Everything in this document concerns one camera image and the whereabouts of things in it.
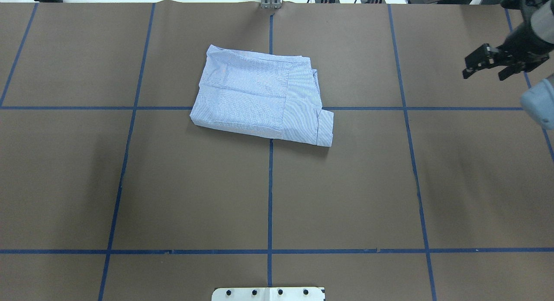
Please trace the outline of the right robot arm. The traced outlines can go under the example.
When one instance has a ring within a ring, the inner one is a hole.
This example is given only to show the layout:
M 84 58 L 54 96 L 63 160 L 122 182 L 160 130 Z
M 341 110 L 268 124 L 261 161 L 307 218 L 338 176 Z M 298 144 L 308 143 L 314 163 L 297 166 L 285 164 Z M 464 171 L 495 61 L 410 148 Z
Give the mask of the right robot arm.
M 554 0 L 501 0 L 505 9 L 519 10 L 523 22 L 504 42 L 494 47 L 482 44 L 464 59 L 464 79 L 483 69 L 501 66 L 503 81 L 521 72 L 532 72 L 550 59 L 554 49 Z M 528 89 L 520 98 L 523 110 L 543 129 L 554 127 L 553 76 Z

